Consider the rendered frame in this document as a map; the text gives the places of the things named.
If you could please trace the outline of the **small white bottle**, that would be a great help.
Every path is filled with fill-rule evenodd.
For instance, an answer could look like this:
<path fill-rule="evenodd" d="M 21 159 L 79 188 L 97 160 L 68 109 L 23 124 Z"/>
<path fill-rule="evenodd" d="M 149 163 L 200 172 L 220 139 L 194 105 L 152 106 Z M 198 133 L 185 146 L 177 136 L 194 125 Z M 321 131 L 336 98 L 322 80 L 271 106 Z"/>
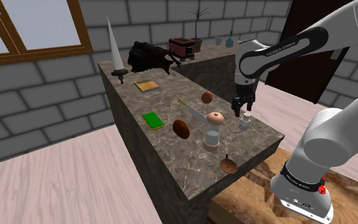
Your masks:
<path fill-rule="evenodd" d="M 238 124 L 238 127 L 240 130 L 245 131 L 249 128 L 249 125 L 251 122 L 250 117 L 251 117 L 251 115 L 249 113 L 243 114 L 243 117 L 241 117 L 239 124 Z"/>

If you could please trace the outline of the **pink pepper mill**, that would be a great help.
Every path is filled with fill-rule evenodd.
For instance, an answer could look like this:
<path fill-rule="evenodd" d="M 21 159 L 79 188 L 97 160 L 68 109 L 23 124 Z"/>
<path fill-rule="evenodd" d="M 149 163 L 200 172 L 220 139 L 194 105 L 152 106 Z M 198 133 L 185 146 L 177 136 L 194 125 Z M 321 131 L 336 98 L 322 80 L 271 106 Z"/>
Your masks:
<path fill-rule="evenodd" d="M 211 112 L 206 116 L 207 131 L 203 142 L 203 148 L 211 153 L 215 153 L 220 145 L 220 126 L 224 122 L 224 116 L 218 112 Z"/>

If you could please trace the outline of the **brown lid with knob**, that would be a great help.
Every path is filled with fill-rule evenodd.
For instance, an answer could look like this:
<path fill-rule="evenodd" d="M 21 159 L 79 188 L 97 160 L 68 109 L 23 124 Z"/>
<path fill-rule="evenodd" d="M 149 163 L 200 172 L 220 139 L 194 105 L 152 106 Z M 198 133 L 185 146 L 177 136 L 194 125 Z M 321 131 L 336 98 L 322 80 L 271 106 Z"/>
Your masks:
<path fill-rule="evenodd" d="M 234 174 L 238 171 L 237 163 L 230 159 L 227 153 L 225 154 L 225 158 L 220 161 L 219 166 L 221 170 L 227 174 Z"/>

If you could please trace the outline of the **large dark brown egg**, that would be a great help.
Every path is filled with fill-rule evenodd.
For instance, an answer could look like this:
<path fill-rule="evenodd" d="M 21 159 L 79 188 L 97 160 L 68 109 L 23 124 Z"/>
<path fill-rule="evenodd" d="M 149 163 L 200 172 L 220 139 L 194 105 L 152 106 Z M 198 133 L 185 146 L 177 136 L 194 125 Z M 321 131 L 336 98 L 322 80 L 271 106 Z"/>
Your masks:
<path fill-rule="evenodd" d="M 172 129 L 177 136 L 182 139 L 189 138 L 190 131 L 186 123 L 182 120 L 175 120 L 172 125 Z"/>

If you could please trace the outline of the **dark brown door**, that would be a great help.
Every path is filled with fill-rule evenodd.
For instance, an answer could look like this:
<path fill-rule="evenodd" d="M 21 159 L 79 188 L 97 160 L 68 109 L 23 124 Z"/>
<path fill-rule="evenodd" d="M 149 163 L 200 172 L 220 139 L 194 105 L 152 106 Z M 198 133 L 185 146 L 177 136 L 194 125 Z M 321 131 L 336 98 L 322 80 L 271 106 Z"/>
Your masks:
<path fill-rule="evenodd" d="M 293 0 L 280 40 L 303 31 L 351 0 Z M 314 104 L 331 81 L 348 48 L 287 61 L 266 77 L 265 84 Z"/>

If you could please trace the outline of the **potted plant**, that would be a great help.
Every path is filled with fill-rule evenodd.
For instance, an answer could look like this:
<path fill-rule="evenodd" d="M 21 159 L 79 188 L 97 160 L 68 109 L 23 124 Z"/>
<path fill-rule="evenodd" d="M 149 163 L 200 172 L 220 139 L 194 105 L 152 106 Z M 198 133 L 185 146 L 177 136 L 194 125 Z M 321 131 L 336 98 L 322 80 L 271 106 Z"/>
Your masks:
<path fill-rule="evenodd" d="M 198 21 L 200 19 L 201 16 L 203 15 L 208 15 L 210 13 L 208 8 L 204 8 L 203 10 L 201 10 L 200 8 L 190 8 L 190 10 L 188 11 L 188 13 L 193 14 L 194 16 L 196 16 L 196 20 L 195 20 L 195 37 L 192 38 L 192 40 L 194 41 L 195 45 L 194 45 L 194 52 L 198 53 L 201 52 L 201 46 L 202 46 L 202 38 L 198 37 L 197 34 L 197 26 L 198 26 Z"/>

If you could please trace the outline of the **red toaster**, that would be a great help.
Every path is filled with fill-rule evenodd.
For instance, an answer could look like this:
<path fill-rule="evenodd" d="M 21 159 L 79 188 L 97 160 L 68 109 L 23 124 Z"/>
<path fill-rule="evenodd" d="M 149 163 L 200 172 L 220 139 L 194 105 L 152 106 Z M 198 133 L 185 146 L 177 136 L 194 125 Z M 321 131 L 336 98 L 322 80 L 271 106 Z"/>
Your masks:
<path fill-rule="evenodd" d="M 195 56 L 194 54 L 195 42 L 191 39 L 179 37 L 169 39 L 169 50 L 172 55 L 184 61 Z"/>

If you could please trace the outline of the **green book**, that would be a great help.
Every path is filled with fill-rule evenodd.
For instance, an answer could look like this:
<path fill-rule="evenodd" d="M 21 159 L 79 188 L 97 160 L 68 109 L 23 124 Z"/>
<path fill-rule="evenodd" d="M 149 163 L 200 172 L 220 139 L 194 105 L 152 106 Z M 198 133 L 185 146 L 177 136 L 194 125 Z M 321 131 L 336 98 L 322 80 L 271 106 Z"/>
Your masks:
<path fill-rule="evenodd" d="M 165 126 L 165 124 L 161 121 L 155 112 L 146 113 L 142 117 L 152 131 L 158 130 Z"/>

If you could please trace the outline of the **brown patterned robot stand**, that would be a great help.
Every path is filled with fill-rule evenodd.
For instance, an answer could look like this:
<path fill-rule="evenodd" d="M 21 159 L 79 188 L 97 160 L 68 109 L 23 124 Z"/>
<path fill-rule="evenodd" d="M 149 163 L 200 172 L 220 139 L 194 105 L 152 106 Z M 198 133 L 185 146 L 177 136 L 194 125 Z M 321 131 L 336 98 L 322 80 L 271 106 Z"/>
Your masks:
<path fill-rule="evenodd" d="M 216 195 L 208 218 L 213 224 L 318 224 L 282 206 L 273 194 L 270 179 L 291 153 L 278 148 L 263 163 Z M 324 175 L 332 198 L 331 224 L 358 224 L 358 182 L 337 172 Z"/>

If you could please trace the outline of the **tan book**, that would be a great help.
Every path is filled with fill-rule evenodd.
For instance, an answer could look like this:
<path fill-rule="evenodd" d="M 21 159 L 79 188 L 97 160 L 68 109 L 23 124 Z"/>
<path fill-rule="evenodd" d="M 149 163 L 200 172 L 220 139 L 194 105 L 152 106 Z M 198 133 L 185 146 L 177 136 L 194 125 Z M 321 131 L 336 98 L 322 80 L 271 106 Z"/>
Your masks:
<path fill-rule="evenodd" d="M 159 87 L 160 87 L 155 81 L 150 80 L 150 79 L 135 81 L 134 85 L 141 92 L 149 92 L 149 91 L 152 91 L 152 90 L 159 89 Z"/>

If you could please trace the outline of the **white cone-bladed dagger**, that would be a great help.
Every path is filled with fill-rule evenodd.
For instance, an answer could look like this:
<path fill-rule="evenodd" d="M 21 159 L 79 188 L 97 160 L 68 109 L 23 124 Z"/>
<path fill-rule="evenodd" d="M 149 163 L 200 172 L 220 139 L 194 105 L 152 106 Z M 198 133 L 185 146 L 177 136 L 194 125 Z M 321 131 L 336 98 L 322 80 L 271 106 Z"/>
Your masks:
<path fill-rule="evenodd" d="M 111 28 L 111 23 L 109 20 L 109 17 L 107 17 L 107 26 L 109 29 L 109 40 L 111 45 L 111 55 L 112 55 L 112 61 L 113 61 L 113 72 L 111 73 L 112 76 L 116 76 L 121 84 L 124 84 L 124 75 L 128 73 L 128 70 L 124 68 L 123 61 L 121 59 L 115 36 L 113 34 L 113 30 Z"/>

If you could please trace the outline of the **wooden framed window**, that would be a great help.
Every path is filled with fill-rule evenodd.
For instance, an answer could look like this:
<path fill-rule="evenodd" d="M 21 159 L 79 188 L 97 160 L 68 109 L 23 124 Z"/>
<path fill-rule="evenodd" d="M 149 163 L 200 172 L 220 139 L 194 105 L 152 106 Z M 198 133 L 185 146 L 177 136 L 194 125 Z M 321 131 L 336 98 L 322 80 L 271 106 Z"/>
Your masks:
<path fill-rule="evenodd" d="M 79 0 L 0 0 L 0 66 L 92 52 Z"/>

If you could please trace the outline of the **yellow-handled knife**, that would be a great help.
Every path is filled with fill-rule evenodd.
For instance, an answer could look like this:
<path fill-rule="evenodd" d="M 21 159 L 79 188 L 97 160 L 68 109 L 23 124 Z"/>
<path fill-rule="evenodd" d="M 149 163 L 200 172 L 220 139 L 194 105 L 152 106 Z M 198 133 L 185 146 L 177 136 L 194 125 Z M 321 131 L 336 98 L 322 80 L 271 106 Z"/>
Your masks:
<path fill-rule="evenodd" d="M 193 108 L 192 106 L 190 106 L 189 104 L 184 102 L 180 97 L 177 98 L 177 101 L 180 102 L 183 106 L 185 106 L 188 109 L 188 112 L 190 113 L 190 115 L 194 116 L 197 120 L 199 120 L 200 122 L 202 122 L 204 124 L 207 123 L 206 117 L 203 114 L 201 114 L 199 111 L 197 111 L 195 108 Z"/>

